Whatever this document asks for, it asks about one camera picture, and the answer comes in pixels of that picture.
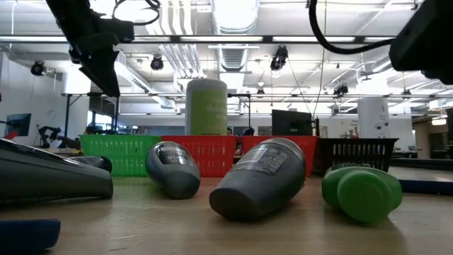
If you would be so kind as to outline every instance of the table surface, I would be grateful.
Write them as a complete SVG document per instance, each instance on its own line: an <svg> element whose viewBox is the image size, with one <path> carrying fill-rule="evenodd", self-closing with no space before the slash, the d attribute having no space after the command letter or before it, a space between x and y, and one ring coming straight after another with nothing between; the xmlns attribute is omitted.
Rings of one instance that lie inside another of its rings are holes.
<svg viewBox="0 0 453 255"><path fill-rule="evenodd" d="M230 222L211 210L218 178L190 200L163 197L148 178L115 178L112 200L42 203L0 210L2 220L58 218L48 254L450 254L453 198L405 195L389 219L370 227L333 211L321 179L309 178L283 210L259 222Z"/></svg>

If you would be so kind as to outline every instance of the ceiling beam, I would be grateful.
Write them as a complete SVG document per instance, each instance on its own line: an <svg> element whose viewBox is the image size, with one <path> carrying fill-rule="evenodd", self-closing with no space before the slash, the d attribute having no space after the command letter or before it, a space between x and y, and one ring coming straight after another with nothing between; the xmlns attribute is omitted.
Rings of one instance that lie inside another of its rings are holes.
<svg viewBox="0 0 453 255"><path fill-rule="evenodd" d="M335 45L368 45L376 41L395 38L394 35L326 35ZM66 45L63 35L0 35L0 43ZM312 35L136 35L128 45L160 44L282 44L319 45Z"/></svg>

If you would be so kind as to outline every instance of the lying bottle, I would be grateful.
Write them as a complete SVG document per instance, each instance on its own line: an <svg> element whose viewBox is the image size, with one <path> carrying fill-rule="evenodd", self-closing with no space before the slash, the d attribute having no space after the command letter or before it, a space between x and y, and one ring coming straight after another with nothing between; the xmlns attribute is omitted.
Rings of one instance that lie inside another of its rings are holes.
<svg viewBox="0 0 453 255"><path fill-rule="evenodd" d="M403 191L394 176L366 166L333 166L322 182L326 203L352 219L376 223L386 219L403 200Z"/></svg>
<svg viewBox="0 0 453 255"><path fill-rule="evenodd" d="M299 146L272 138L251 149L210 194L211 208L230 220L257 220L285 205L305 183Z"/></svg>
<svg viewBox="0 0 453 255"><path fill-rule="evenodd" d="M200 187L200 171L190 153L175 142L160 142L148 151L149 178L170 198L192 198Z"/></svg>

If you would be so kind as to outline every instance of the computer monitor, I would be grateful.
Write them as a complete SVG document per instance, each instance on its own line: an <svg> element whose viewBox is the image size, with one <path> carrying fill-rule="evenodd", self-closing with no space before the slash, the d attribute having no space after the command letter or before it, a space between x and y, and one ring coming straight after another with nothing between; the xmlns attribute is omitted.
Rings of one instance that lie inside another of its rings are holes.
<svg viewBox="0 0 453 255"><path fill-rule="evenodd" d="M272 135L313 135L311 114L272 110Z"/></svg>
<svg viewBox="0 0 453 255"><path fill-rule="evenodd" d="M28 136L31 113L11 114L6 117L5 136L16 131L17 136Z"/></svg>

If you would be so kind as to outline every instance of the red basket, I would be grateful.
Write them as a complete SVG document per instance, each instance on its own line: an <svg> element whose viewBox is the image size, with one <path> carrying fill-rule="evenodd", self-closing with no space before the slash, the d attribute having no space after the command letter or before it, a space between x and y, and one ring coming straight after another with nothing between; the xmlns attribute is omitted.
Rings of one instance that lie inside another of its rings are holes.
<svg viewBox="0 0 453 255"><path fill-rule="evenodd" d="M185 147L197 162L201 177L223 177L233 166L235 136L162 136Z"/></svg>
<svg viewBox="0 0 453 255"><path fill-rule="evenodd" d="M305 156L306 162L305 174L307 176L310 176L311 170L313 169L316 143L318 142L318 137L316 136L243 136L241 137L242 152L245 154L250 149L258 145L260 142L275 137L286 138L299 145L301 150L304 152Z"/></svg>

